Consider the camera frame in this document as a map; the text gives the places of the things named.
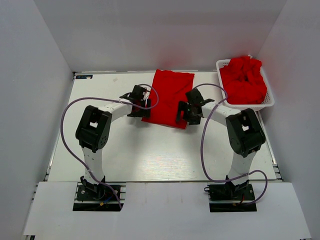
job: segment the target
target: red towel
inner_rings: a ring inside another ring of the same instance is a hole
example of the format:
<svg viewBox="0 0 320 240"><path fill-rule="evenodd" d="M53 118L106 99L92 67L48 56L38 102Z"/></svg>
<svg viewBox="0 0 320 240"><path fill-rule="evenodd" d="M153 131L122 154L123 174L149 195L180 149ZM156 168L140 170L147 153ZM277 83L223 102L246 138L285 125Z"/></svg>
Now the red towel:
<svg viewBox="0 0 320 240"><path fill-rule="evenodd" d="M191 91L194 83L193 73L157 70L153 77L152 87L159 95L159 103L150 110L150 117L144 117L142 121L152 124L162 124L179 129L185 129L187 122L176 122L179 101L187 101L186 92ZM157 102L157 96L153 90L149 98L151 105Z"/></svg>
<svg viewBox="0 0 320 240"><path fill-rule="evenodd" d="M220 68L223 88L230 104L261 104L267 87L260 74L261 61L249 56L232 58L228 66Z"/></svg>

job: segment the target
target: plastic basket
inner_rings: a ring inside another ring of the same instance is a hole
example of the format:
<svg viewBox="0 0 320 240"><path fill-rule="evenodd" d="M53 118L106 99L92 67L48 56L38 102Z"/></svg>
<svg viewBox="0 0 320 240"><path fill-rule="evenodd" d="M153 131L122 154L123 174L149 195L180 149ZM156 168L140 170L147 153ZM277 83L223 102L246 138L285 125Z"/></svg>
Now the plastic basket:
<svg viewBox="0 0 320 240"><path fill-rule="evenodd" d="M227 66L230 62L230 59L224 59L224 60L219 60L216 62L216 70L218 72L218 77L219 77L219 83L221 87L224 87L221 79L221 74L220 74L220 69L223 68L224 66ZM265 72L263 68L261 68L260 73L263 77L264 83L266 85L266 95L261 104L230 104L228 103L228 100L224 101L224 105L233 109L239 109L239 110L244 110L244 109L253 109L254 111L259 111L265 107L271 107L275 104L275 99L274 96L272 95L270 85L268 83L268 79L265 75ZM222 91L222 96L223 98L226 97L225 92Z"/></svg>

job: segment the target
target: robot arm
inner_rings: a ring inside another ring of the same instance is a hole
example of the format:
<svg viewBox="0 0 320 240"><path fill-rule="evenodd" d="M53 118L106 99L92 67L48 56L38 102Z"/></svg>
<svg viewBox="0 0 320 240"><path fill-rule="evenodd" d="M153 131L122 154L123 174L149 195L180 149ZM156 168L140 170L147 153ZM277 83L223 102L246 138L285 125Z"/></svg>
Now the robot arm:
<svg viewBox="0 0 320 240"><path fill-rule="evenodd" d="M223 105L217 106L212 99L204 100L196 88L187 92L186 97L187 102L179 102L176 121L181 119L183 112L182 118L185 121L190 125L198 125L201 118L208 118L213 108L216 108L210 119L227 127L229 143L234 151L226 180L248 174L257 151L266 141L255 112L250 108L240 111ZM236 191L246 188L248 183L249 177L246 176L227 182L226 185L234 194Z"/></svg>
<svg viewBox="0 0 320 240"><path fill-rule="evenodd" d="M131 104L150 107L150 99L145 100L147 90L141 86L134 86L133 91L120 98L121 102L109 103L105 106L87 106L83 112L80 123L75 133L79 140L84 155L84 162L97 180L105 182L102 169L102 149L107 144L111 123L122 116L149 117L150 110L140 109ZM99 197L104 189L98 182L92 179L89 170L85 170L80 178L83 186L90 190L92 195Z"/></svg>

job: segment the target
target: wire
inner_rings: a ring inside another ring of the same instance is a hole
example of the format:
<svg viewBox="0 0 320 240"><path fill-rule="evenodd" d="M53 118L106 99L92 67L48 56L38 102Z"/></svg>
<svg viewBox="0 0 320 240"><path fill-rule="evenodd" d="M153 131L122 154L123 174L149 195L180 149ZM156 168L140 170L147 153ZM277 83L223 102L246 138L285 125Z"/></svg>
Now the wire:
<svg viewBox="0 0 320 240"><path fill-rule="evenodd" d="M147 98L149 98L149 96L150 96L150 91L147 91L148 92L148 95L147 95L147 93L145 94L145 96L144 96L144 98L143 98L143 100L146 100Z"/></svg>
<svg viewBox="0 0 320 240"><path fill-rule="evenodd" d="M240 201L239 203L237 203L236 205L239 206L240 204L242 204L242 203L244 202L244 200L245 200L245 195L242 194L242 199L241 199L241 201Z"/></svg>
<svg viewBox="0 0 320 240"><path fill-rule="evenodd" d="M222 91L224 91L224 93L225 93L225 98L222 99L221 101L219 101L219 102L213 107L213 109L211 110L209 116L207 117L207 119L206 119L206 121L205 121L205 123L204 123L203 132L202 132L202 137L201 137L201 144L200 144L200 158L201 158L201 165L202 165L202 169L203 169L204 175L205 175L211 182L214 182L214 183L228 183L228 182L231 182L231 181L234 181L234 180L241 179L241 178L243 178L243 177L249 176L249 175L254 174L254 173L261 173L261 174L263 174L263 176L264 176L264 178L265 178L265 185L264 185L264 189L263 189L261 195L260 195L257 199L255 199L255 200L253 200L253 201L251 201L251 202L248 202L248 203L246 203L245 205L254 204L254 203L256 203L257 201L259 201L259 200L263 197L263 195L266 193L266 190L267 190L267 187L268 187L268 177L267 177L267 175L266 175L263 171L261 171L261 170L253 170L253 171L251 171L251 172L249 172L249 173L242 174L242 175L240 175L240 176L236 176L236 177L233 177L233 178L230 178L230 179L226 179L226 180L215 180L215 179L212 179L212 178L208 175L208 173L207 173L207 170L206 170L206 167L205 167L205 159L204 159L204 142L205 142L206 130L207 130L207 127L208 127L208 123L209 123L209 121L210 121L210 118L211 118L211 116L214 114L215 110L218 108L218 106L219 106L220 104L222 104L222 103L223 103L225 100L227 100L227 98L228 98L228 93L227 93L227 91L224 90L221 86L216 85L216 84L213 84L213 83L202 83L202 84L199 84L199 85L195 86L194 89L196 89L196 88L198 88L198 87L201 87L201 86L207 86L207 85L217 87L217 88L221 89Z"/></svg>
<svg viewBox="0 0 320 240"><path fill-rule="evenodd" d="M105 196L105 194L106 194L106 190L104 189L104 193L103 193L102 197L100 197L100 198L94 198L94 197L93 197L93 199L94 199L94 200L100 200L100 199L102 199L102 198Z"/></svg>
<svg viewBox="0 0 320 240"><path fill-rule="evenodd" d="M133 104L131 102L121 102L123 104L127 104L127 105L132 105L134 107L137 107L139 109L143 109L143 110L149 110L149 109L153 109L155 106L158 105L159 103L159 95L157 93L157 91L150 85L148 84L139 84L138 86L147 86L147 87L150 87L155 95L156 95L156 103L153 105L153 106L150 106L150 107L143 107L143 106L139 106L139 105L136 105L136 104ZM63 110L63 113L62 113L62 117L61 117L61 121L60 121L60 134L61 134L61 139L62 139L62 143L64 145L64 147L66 148L66 150L75 158L77 159L89 172L91 178L96 181L97 183L101 184L101 185L104 185L106 187L108 187L112 192L113 194L115 195L115 198L116 200L118 201L118 204L120 206L120 209L122 209L122 206L121 206L121 202L120 202L120 199L118 197L118 195L116 194L115 190L112 188L112 186L110 186L109 184L105 183L105 182L102 182L102 181L99 181L95 175L92 173L92 171L90 170L90 168L88 167L88 165L82 161L71 149L70 147L68 146L67 142L66 142L66 139L65 139L65 134L64 134L64 120L65 120L65 117L66 117L66 113L68 111L68 109L75 103L79 102L79 101L83 101L83 100L100 100L100 101L106 101L106 102L112 102L112 103L119 103L119 100L113 100L113 99L107 99L107 98L101 98L101 97L91 97L91 96L88 96L88 97L81 97L81 98L78 98L72 102L70 102L66 107L65 109Z"/></svg>
<svg viewBox="0 0 320 240"><path fill-rule="evenodd" d="M107 198L107 200L103 201L103 204L106 204L107 202L109 202L112 199L113 196L110 196L109 198Z"/></svg>

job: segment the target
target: white floor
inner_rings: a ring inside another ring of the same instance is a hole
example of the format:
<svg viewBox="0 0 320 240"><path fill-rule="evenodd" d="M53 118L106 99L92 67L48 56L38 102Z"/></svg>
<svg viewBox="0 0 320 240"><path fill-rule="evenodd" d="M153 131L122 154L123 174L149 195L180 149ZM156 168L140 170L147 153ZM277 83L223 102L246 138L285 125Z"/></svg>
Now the white floor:
<svg viewBox="0 0 320 240"><path fill-rule="evenodd" d="M70 102L81 97L119 99L136 84L152 84L154 72L94 74L92 79L75 79ZM195 72L194 83L219 84L216 72ZM213 86L199 88L204 99L222 99L221 91ZM65 138L70 148L81 158L82 151L75 137L76 128L87 105L103 106L106 102L85 100L76 103L66 114ZM201 125L186 130L141 122L123 117L113 122L109 140L103 149L103 171L108 182L142 181L206 181L200 161ZM214 179L224 179L228 173L233 150L227 129L211 121L204 145L205 165ZM253 160L251 170L264 171L269 179L276 179L269 147L264 144ZM59 138L48 178L49 182L79 182L84 167L63 146ZM253 174L251 180L264 179Z"/></svg>

